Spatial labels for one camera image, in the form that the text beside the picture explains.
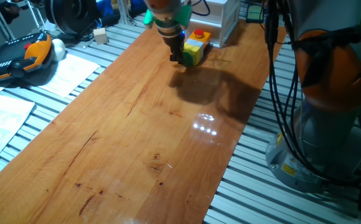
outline blue object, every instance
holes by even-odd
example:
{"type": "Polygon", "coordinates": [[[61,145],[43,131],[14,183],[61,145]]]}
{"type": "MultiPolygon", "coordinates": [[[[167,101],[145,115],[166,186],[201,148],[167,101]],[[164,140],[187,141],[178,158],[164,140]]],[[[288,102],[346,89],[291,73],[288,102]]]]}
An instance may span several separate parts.
{"type": "Polygon", "coordinates": [[[137,16],[146,12],[148,7],[143,0],[131,0],[131,16],[137,16]]]}
{"type": "Polygon", "coordinates": [[[96,5],[103,17],[114,14],[113,8],[111,7],[111,0],[96,0],[96,5]]]}

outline wooden tabletop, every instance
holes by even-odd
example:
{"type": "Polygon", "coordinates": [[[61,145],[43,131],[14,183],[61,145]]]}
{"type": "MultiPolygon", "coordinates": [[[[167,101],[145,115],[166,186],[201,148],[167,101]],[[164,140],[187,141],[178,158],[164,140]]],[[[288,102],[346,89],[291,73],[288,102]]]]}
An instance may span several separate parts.
{"type": "Polygon", "coordinates": [[[0,173],[0,224],[201,223],[267,76],[258,24],[195,68],[145,31],[0,173]]]}

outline white box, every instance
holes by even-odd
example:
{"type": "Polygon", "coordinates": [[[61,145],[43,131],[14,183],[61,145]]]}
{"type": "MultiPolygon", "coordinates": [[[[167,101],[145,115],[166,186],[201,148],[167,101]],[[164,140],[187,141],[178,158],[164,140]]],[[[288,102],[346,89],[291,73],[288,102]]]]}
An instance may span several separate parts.
{"type": "MultiPolygon", "coordinates": [[[[215,47],[223,47],[229,35],[238,22],[240,11],[240,0],[206,0],[210,7],[209,16],[198,16],[193,14],[187,28],[187,36],[196,29],[203,29],[211,33],[211,44],[215,47]]],[[[203,2],[193,7],[194,12],[207,13],[203,2]]]]}
{"type": "Polygon", "coordinates": [[[93,30],[93,35],[95,36],[95,41],[98,45],[108,43],[108,37],[105,28],[93,30]]]}

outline orange device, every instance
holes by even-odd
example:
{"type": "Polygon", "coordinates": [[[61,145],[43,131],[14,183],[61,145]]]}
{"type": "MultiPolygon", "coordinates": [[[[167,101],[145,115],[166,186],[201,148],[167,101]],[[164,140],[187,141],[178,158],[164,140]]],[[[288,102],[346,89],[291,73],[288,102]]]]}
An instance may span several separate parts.
{"type": "Polygon", "coordinates": [[[48,67],[52,51],[52,40],[45,33],[31,34],[0,46],[0,82],[48,67]]]}

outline aluminum grating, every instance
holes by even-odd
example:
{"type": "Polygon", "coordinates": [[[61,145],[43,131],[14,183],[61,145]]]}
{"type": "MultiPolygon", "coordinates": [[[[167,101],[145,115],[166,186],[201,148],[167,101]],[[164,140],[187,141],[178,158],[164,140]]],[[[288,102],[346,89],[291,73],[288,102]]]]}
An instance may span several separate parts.
{"type": "MultiPolygon", "coordinates": [[[[245,19],[246,2],[240,18],[245,19]]],[[[16,157],[64,108],[144,31],[143,16],[136,27],[115,25],[107,29],[110,42],[87,49],[69,47],[68,52],[101,65],[66,98],[39,87],[5,89],[1,95],[35,102],[36,109],[0,153],[0,171],[16,157]]],[[[285,101],[294,69],[294,54],[283,46],[275,63],[279,92],[285,101]]],[[[270,101],[269,84],[261,95],[233,153],[232,159],[204,218],[205,223],[356,223],[359,192],[304,194],[273,177],[266,166],[269,138],[279,132],[270,101]]]]}
{"type": "MultiPolygon", "coordinates": [[[[281,101],[294,71],[294,53],[284,45],[274,64],[281,101]]],[[[269,140],[280,132],[266,81],[204,218],[205,223],[356,223],[357,189],[305,194],[282,184],[265,161],[269,140]]]]}

